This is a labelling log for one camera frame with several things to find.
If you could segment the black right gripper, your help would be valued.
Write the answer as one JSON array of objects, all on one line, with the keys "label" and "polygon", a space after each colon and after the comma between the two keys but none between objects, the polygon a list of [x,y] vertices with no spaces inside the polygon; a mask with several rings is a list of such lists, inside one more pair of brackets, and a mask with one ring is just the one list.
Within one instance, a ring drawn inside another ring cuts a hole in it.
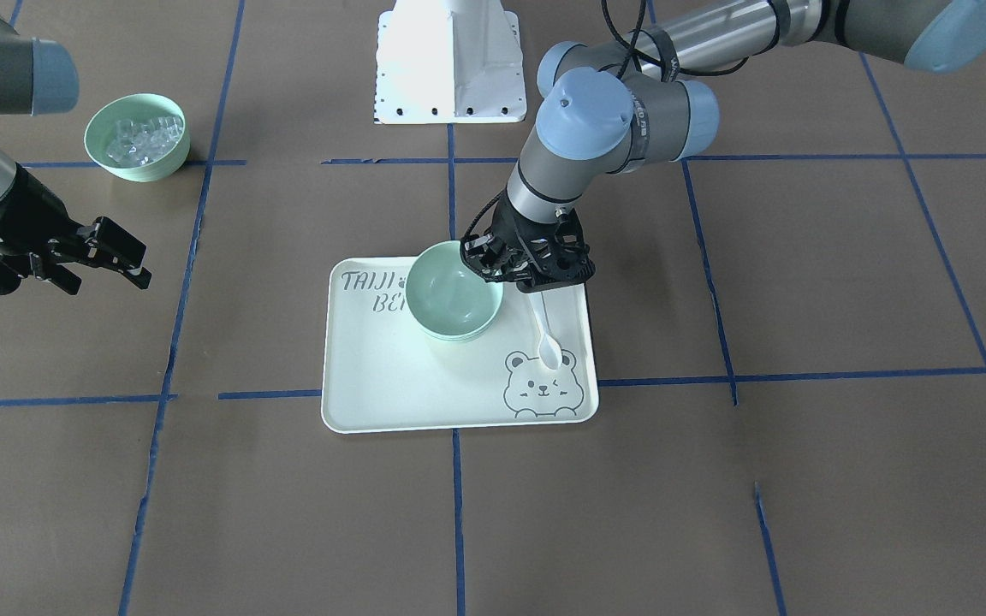
[{"label": "black right gripper", "polygon": [[145,291],[151,284],[142,265],[146,252],[145,243],[112,218],[98,217],[89,226],[74,221],[62,200],[24,168],[0,199],[0,258],[22,280],[34,276],[77,295],[81,280],[65,264],[81,263],[114,270]]}]

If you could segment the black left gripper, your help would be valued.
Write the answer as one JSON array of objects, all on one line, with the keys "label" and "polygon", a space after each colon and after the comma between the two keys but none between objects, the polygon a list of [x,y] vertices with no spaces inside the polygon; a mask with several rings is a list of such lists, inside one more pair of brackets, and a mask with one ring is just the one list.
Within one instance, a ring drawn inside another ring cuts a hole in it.
[{"label": "black left gripper", "polygon": [[470,270],[488,283],[516,283],[517,278],[555,278],[553,235],[558,219],[536,222],[513,206],[508,191],[490,201],[493,216],[482,238],[466,238],[460,255]]}]

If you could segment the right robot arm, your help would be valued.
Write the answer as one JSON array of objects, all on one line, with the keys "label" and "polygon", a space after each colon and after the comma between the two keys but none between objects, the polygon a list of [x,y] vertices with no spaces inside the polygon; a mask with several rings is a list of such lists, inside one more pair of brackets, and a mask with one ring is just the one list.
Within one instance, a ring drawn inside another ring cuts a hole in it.
[{"label": "right robot arm", "polygon": [[[66,113],[78,97],[69,51],[55,40],[23,38],[0,13],[0,116]],[[113,270],[145,289],[146,250],[112,219],[74,221],[57,195],[0,148],[0,296],[28,277],[75,295],[81,281],[70,263]]]}]

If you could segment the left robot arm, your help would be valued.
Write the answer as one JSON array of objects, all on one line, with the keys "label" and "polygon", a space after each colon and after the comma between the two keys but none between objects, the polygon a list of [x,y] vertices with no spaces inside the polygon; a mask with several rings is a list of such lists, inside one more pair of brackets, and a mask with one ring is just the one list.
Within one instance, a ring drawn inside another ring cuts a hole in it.
[{"label": "left robot arm", "polygon": [[986,1],[719,1],[603,45],[559,43],[538,68],[531,135],[484,207],[490,225],[466,230],[455,262],[523,293],[585,283],[595,265],[575,208],[591,180],[700,155],[720,124],[702,78],[810,42],[953,73],[986,50]]}]

